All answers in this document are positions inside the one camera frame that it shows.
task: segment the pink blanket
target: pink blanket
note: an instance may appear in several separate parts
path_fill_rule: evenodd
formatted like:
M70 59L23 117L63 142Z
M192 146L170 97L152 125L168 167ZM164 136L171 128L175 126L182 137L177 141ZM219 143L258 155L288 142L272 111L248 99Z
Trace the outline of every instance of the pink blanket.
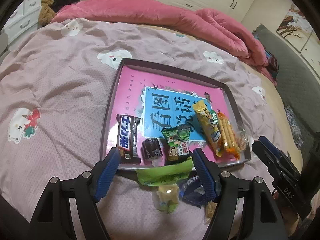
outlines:
M155 0L86 0L66 5L52 22L76 18L168 26L229 52L273 82L264 68L268 60L261 43L242 24L215 9L193 12Z

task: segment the bird illustration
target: bird illustration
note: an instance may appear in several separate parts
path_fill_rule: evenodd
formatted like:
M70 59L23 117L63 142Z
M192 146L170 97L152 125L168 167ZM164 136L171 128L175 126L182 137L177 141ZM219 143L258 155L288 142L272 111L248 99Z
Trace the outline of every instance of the bird illustration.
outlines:
M209 95L207 92L204 93L204 97L205 97L210 103L212 103L212 101L210 100L210 95Z
M155 84L152 83L152 85L153 85L153 87L151 89L156 90L158 88L158 86L155 86Z

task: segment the clear candy wrapper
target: clear candy wrapper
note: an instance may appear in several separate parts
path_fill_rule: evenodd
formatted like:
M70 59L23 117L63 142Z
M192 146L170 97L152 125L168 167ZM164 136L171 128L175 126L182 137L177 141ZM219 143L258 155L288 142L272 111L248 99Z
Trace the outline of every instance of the clear candy wrapper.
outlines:
M204 224L209 224L211 219L213 218L213 214L216 210L217 203L213 201L209 201L207 205L204 207Z
M153 204L157 210L173 212L179 204L179 187L177 184L160 185L152 193Z

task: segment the cartoon cloud print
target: cartoon cloud print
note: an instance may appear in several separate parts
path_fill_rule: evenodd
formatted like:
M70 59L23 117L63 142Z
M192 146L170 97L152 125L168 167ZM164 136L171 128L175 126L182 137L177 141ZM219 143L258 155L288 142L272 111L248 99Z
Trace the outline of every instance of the cartoon cloud print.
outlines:
M61 34L62 36L76 36L79 31L82 30L82 27L82 23L78 23L77 20L72 20L62 27Z
M218 54L213 51L212 52L204 51L203 56L205 56L205 58L209 62L214 62L214 63L218 63L218 64L223 64L223 62L224 62L223 58L218 56Z
M124 49L118 51L103 50L98 54L97 58L101 59L101 63L107 64L117 70L122 58L132 58L132 55Z
M259 94L261 97L263 104L265 103L265 91L262 87L253 87L252 90Z
M27 116L30 114L31 111L27 108L19 108L15 112L9 124L8 141L14 141L16 144L20 142L25 125L31 122L27 119Z

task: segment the yellow snack stick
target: yellow snack stick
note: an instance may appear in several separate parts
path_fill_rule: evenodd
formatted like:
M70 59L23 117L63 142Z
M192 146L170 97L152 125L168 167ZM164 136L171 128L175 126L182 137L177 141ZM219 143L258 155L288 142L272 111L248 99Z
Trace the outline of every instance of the yellow snack stick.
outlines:
M231 143L232 143L233 147L236 149L236 151L237 151L238 153L240 153L241 150L240 150L240 148L239 148L239 146L238 146L238 144L237 144L237 142L236 142L236 139L235 139L235 135L234 135L234 133L233 133L232 126L231 126L231 124L230 124L229 121L226 121L226 123L227 123L228 132L229 132L229 135L230 135Z
M229 131L228 131L227 123L226 123L225 119L222 119L222 125L223 125L224 132L226 134L226 137L227 137L228 148L232 148L231 138L229 135Z
M226 133L224 131L224 128L223 128L223 125L222 125L222 121L221 121L220 118L218 118L218 122L219 122L219 128L220 128L220 132L221 132L223 147L225 149L228 149L228 141L227 141Z

